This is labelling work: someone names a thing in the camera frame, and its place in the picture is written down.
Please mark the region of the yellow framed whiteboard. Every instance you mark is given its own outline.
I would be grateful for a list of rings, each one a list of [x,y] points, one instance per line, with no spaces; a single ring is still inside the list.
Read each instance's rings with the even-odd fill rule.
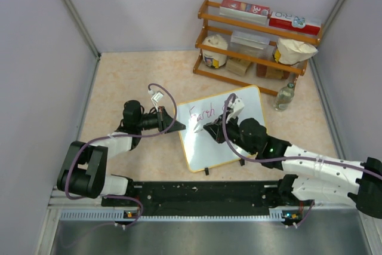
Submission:
[[[255,85],[179,104],[177,121],[186,126],[179,135],[187,166],[191,172],[204,171],[206,168],[240,160],[226,143],[215,142],[205,130],[198,133],[193,131],[195,127],[215,121],[223,113],[224,102],[232,93],[242,99],[245,105],[238,116],[239,122],[254,118],[259,124],[266,126],[260,90]]]

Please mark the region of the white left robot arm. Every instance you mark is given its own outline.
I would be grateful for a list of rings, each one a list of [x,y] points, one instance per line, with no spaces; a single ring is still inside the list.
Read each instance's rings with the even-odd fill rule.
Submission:
[[[57,189],[85,198],[114,195],[122,205],[135,200],[135,190],[122,176],[106,174],[107,160],[137,147],[143,130],[157,130],[159,134],[186,129],[171,117],[163,106],[146,113],[137,100],[124,104],[119,127],[109,136],[90,143],[74,141],[70,144],[57,179]]]

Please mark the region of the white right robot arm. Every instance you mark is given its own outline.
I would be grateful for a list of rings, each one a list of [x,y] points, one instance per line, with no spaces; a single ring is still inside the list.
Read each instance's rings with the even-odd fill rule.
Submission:
[[[278,188],[287,205],[300,201],[324,201],[351,205],[381,218],[381,161],[347,161],[309,152],[267,134],[254,118],[228,121],[219,116],[203,127],[217,143],[237,146],[249,153],[247,161],[275,168],[286,175]]]

